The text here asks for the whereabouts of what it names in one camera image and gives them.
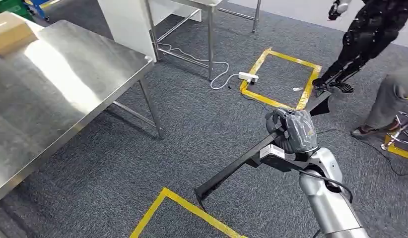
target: white wall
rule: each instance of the white wall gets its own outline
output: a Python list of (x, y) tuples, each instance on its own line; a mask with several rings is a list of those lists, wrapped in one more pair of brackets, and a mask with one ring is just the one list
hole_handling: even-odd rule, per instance
[[(229, 0), (230, 3), (255, 8), (257, 0)], [(261, 10), (296, 20), (347, 31), (357, 12), (363, 7), (362, 0), (353, 0), (349, 10), (336, 21), (328, 21), (332, 0), (262, 0)], [(408, 21), (394, 44), (408, 47)]]
[[(156, 62), (144, 0), (98, 0), (98, 2), (114, 40), (121, 45), (153, 57)], [(196, 9), (170, 0), (150, 0), (150, 8), (154, 25), (172, 13), (188, 16)], [(201, 21), (201, 12), (192, 19)]]

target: black cable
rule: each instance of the black cable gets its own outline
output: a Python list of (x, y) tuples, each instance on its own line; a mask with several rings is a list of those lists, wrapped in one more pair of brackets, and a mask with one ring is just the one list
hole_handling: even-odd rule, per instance
[(322, 179), (324, 181), (332, 182), (332, 183), (337, 184), (338, 186), (341, 186), (342, 188), (346, 189), (346, 191), (349, 193), (349, 202), (350, 203), (353, 202), (353, 193), (351, 192), (350, 188), (348, 188), (346, 185), (342, 184), (341, 182), (335, 181), (334, 179), (331, 179), (331, 178), (326, 178), (326, 177), (323, 177), (323, 176), (318, 176), (318, 175), (315, 175), (315, 174), (311, 174), (311, 173), (306, 172), (304, 170), (297, 170), (297, 171), (299, 171), (302, 174), (306, 174), (308, 176), (311, 176), (311, 177), (314, 177), (314, 178), (317, 178), (317, 179)]
[(375, 146), (369, 144), (368, 142), (365, 142), (365, 141), (363, 141), (363, 140), (360, 140), (360, 139), (358, 139), (358, 138), (355, 138), (355, 137), (349, 135), (349, 132), (348, 132), (348, 131), (339, 130), (339, 129), (329, 129), (329, 130), (326, 130), (326, 131), (319, 132), (319, 133), (317, 133), (317, 134), (319, 135), (319, 134), (327, 133), (327, 132), (330, 132), (330, 131), (338, 131), (338, 132), (344, 133), (344, 134), (350, 136), (351, 138), (353, 138), (353, 139), (355, 139), (355, 140), (357, 140), (357, 141), (359, 141), (359, 142), (362, 142), (362, 143), (365, 144), (365, 145), (368, 145), (368, 146), (374, 148), (378, 153), (380, 153), (380, 154), (388, 161), (388, 164), (390, 164), (391, 170), (392, 170), (397, 176), (407, 176), (407, 175), (408, 175), (408, 173), (402, 174), (402, 173), (397, 172), (397, 171), (394, 169), (393, 164), (391, 163), (391, 159), (390, 159), (389, 157), (387, 157), (386, 155), (384, 155), (378, 148), (376, 148)]
[(261, 103), (261, 102), (255, 100), (255, 99), (253, 99), (253, 98), (247, 98), (247, 97), (245, 97), (245, 95), (242, 94), (241, 90), (238, 90), (238, 91), (239, 91), (239, 93), (241, 94), (241, 96), (242, 96), (244, 99), (254, 101), (254, 102), (260, 104), (267, 112), (270, 111), (263, 103)]
[(317, 238), (320, 233), (321, 233), (321, 229), (319, 229), (312, 238)]
[(251, 100), (251, 101), (254, 101), (254, 102), (256, 102), (256, 103), (258, 103), (258, 104), (260, 104), (261, 106), (263, 106), (263, 108), (268, 112), (269, 110), (268, 110), (268, 108), (266, 108), (265, 107), (265, 105), (264, 104), (262, 104), (262, 103), (260, 103), (260, 102), (258, 102), (257, 100), (255, 100), (255, 99), (253, 99), (253, 98), (247, 98), (247, 97), (245, 97), (245, 95), (243, 95), (242, 93), (240, 93), (241, 95), (242, 95), (242, 97), (244, 97), (246, 100)]

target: metal table frame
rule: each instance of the metal table frame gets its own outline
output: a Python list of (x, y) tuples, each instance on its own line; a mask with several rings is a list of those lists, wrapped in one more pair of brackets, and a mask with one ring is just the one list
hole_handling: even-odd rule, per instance
[[(48, 28), (54, 29), (55, 27), (56, 29), (56, 27), (59, 27), (62, 25), (63, 26), (69, 25), (70, 27), (72, 27), (71, 28), (72, 30), (81, 28), (79, 26), (76, 26), (72, 23), (68, 23), (63, 20), (49, 26)], [(84, 33), (83, 35), (80, 35), (80, 34), (77, 34), (77, 35), (80, 37), (85, 36), (85, 35), (88, 35), (88, 36), (95, 35), (97, 38), (104, 38), (88, 30), (84, 30), (83, 33)], [(19, 170), (15, 174), (6, 178), (7, 182), (0, 187), (0, 200), (3, 199), (18, 184), (20, 184), (27, 176), (29, 176), (32, 172), (38, 169), (53, 153), (55, 153), (59, 148), (61, 148), (64, 144), (66, 144), (71, 138), (73, 138), (80, 130), (82, 130), (88, 123), (90, 123), (96, 116), (98, 116), (102, 111), (104, 111), (111, 104), (118, 106), (119, 108), (127, 111), (131, 115), (155, 127), (157, 130), (158, 136), (162, 138), (164, 136), (164, 133), (163, 133), (163, 130), (160, 124), (159, 116), (157, 113), (157, 108), (155, 107), (154, 103), (151, 100), (147, 82), (146, 82), (146, 79), (144, 78), (144, 75), (148, 71), (150, 71), (154, 65), (153, 58), (149, 56), (144, 56), (144, 61), (141, 60), (141, 63), (143, 63), (141, 64), (141, 68), (139, 68), (137, 72), (132, 72), (133, 74), (129, 72), (129, 74), (125, 75), (126, 76), (126, 78), (124, 78), (125, 82), (119, 85), (116, 89), (113, 89), (113, 91), (110, 92), (110, 95), (103, 96), (103, 98), (101, 98), (103, 101), (101, 101), (101, 103), (98, 106), (96, 106), (90, 112), (80, 117), (80, 120), (78, 120), (74, 125), (72, 125), (64, 134), (60, 135), (58, 139), (54, 140), (40, 154), (35, 156), (33, 159), (30, 158), (31, 160), (28, 163), (25, 162), (25, 164), (21, 168), (18, 168)], [(126, 92), (129, 88), (131, 88), (137, 82), (139, 83), (141, 87), (142, 93), (145, 97), (145, 101), (150, 109), (152, 120), (142, 116), (141, 114), (133, 111), (127, 106), (116, 101), (117, 98), (119, 98), (124, 92)], [(7, 238), (7, 236), (1, 230), (0, 230), (0, 238)]]
[[(154, 23), (153, 23), (153, 18), (152, 18), (152, 14), (151, 14), (151, 8), (150, 8), (150, 3), (149, 0), (145, 0), (145, 5), (146, 5), (146, 9), (147, 9), (147, 13), (148, 13), (148, 20), (150, 22), (150, 26), (151, 26), (151, 40), (153, 42), (153, 48), (154, 48), (154, 52), (156, 54), (156, 58), (157, 61), (159, 61), (161, 58), (159, 56), (159, 51), (166, 53), (168, 55), (174, 56), (176, 58), (185, 60), (187, 62), (193, 63), (195, 65), (201, 66), (203, 68), (208, 69), (208, 80), (211, 81), (212, 80), (212, 70), (213, 70), (213, 56), (214, 56), (214, 42), (213, 42), (213, 14), (216, 10), (231, 14), (231, 15), (235, 15), (241, 18), (245, 18), (248, 20), (252, 20), (254, 22), (253, 28), (252, 28), (252, 33), (255, 33), (255, 31), (257, 30), (257, 26), (258, 26), (258, 22), (260, 20), (260, 7), (261, 7), (261, 1), (262, 0), (258, 0), (257, 3), (257, 8), (255, 10), (255, 16), (247, 16), (247, 15), (243, 15), (237, 12), (233, 12), (233, 11), (229, 11), (223, 8), (219, 8), (218, 5), (206, 5), (203, 3), (199, 3), (199, 2), (195, 2), (192, 0), (171, 0), (174, 2), (178, 2), (184, 5), (188, 5), (188, 6), (192, 6), (192, 7), (196, 7), (198, 8), (197, 10), (195, 10), (194, 12), (192, 12), (189, 16), (187, 16), (185, 19), (183, 19), (182, 21), (180, 21), (178, 24), (176, 24), (172, 29), (170, 29), (169, 31), (167, 31), (166, 33), (164, 33), (161, 37), (157, 38), (156, 36), (156, 30), (154, 27)], [(187, 57), (184, 57), (182, 55), (170, 52), (170, 51), (166, 51), (162, 48), (159, 47), (159, 42), (161, 42), (164, 38), (166, 38), (169, 34), (171, 34), (173, 31), (175, 31), (177, 28), (179, 28), (182, 24), (184, 24), (186, 21), (188, 21), (191, 17), (193, 17), (195, 14), (197, 14), (200, 10), (205, 10), (208, 13), (208, 65), (204, 64), (202, 62), (199, 62), (197, 60), (194, 59), (190, 59)]]

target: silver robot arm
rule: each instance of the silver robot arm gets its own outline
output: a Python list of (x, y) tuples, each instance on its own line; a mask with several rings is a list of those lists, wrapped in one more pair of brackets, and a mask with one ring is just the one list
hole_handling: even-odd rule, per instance
[[(320, 148), (309, 161), (314, 169), (306, 169), (306, 172), (342, 182), (341, 170), (329, 149)], [(349, 200), (340, 192), (342, 189), (331, 189), (331, 185), (335, 188), (338, 185), (330, 183), (327, 187), (326, 183), (320, 178), (300, 174), (299, 185), (308, 197), (322, 233), (327, 238), (369, 238)]]

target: yellow taped square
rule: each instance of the yellow taped square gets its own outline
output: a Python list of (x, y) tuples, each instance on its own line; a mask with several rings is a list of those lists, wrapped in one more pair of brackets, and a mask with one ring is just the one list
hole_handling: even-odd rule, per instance
[[(293, 62), (302, 64), (302, 65), (305, 65), (305, 66), (308, 66), (308, 67), (311, 67), (311, 68), (314, 69), (312, 71), (312, 73), (311, 73), (311, 76), (309, 77), (308, 82), (306, 83), (306, 86), (305, 86), (305, 89), (303, 90), (302, 96), (300, 97), (299, 102), (296, 105), (297, 110), (304, 109), (306, 107), (306, 104), (308, 103), (309, 97), (311, 96), (311, 93), (312, 93), (312, 89), (313, 89), (312, 81), (314, 81), (315, 79), (318, 78), (322, 67), (319, 66), (319, 65), (313, 64), (313, 63), (303, 61), (301, 59), (296, 59), (294, 57), (287, 56), (287, 55), (284, 55), (282, 53), (272, 51), (272, 49), (269, 48), (269, 49), (264, 50), (264, 52), (258, 58), (257, 62), (255, 62), (254, 66), (249, 71), (249, 73), (250, 74), (256, 74), (257, 71), (260, 69), (261, 65), (266, 60), (266, 57), (268, 55), (277, 56), (277, 57), (280, 57), (282, 59), (293, 61)], [(263, 103), (267, 103), (267, 104), (269, 104), (271, 106), (274, 106), (274, 107), (284, 107), (284, 108), (290, 108), (290, 109), (292, 108), (292, 107), (284, 105), (284, 104), (282, 104), (280, 102), (274, 101), (273, 99), (264, 97), (262, 95), (254, 93), (254, 92), (251, 92), (251, 91), (247, 90), (247, 88), (248, 88), (248, 83), (246, 81), (242, 81), (241, 85), (239, 86), (239, 90), (241, 91), (241, 93), (243, 95), (246, 95), (248, 97), (251, 97), (253, 99), (261, 101)]]
[(190, 211), (191, 213), (199, 216), (202, 218), (204, 221), (208, 222), (210, 225), (213, 227), (217, 228), (219, 231), (225, 233), (231, 238), (247, 238), (246, 236), (241, 236), (238, 234), (236, 231), (232, 230), (222, 222), (218, 221), (216, 218), (210, 216), (208, 213), (205, 211), (201, 210), (194, 204), (188, 202), (187, 200), (183, 199), (181, 196), (177, 195), (176, 193), (170, 191), (167, 188), (163, 188), (162, 191), (160, 192), (159, 196), (156, 198), (156, 200), (153, 202), (151, 207), (148, 209), (148, 211), (144, 214), (144, 217), (141, 219), (133, 233), (131, 234), (130, 238), (137, 238), (142, 230), (145, 228), (147, 223), (150, 221), (151, 217), (153, 214), (156, 212), (157, 208), (162, 204), (163, 200), (168, 197)]
[[(385, 135), (384, 144), (387, 144), (387, 143), (390, 142), (390, 141), (391, 141), (391, 137), (390, 137), (389, 135)], [(404, 158), (407, 158), (407, 159), (408, 159), (408, 151), (403, 150), (403, 149), (401, 149), (401, 148), (395, 146), (394, 143), (391, 144), (391, 145), (388, 147), (388, 151), (391, 152), (391, 153), (394, 153), (394, 154), (403, 156)]]

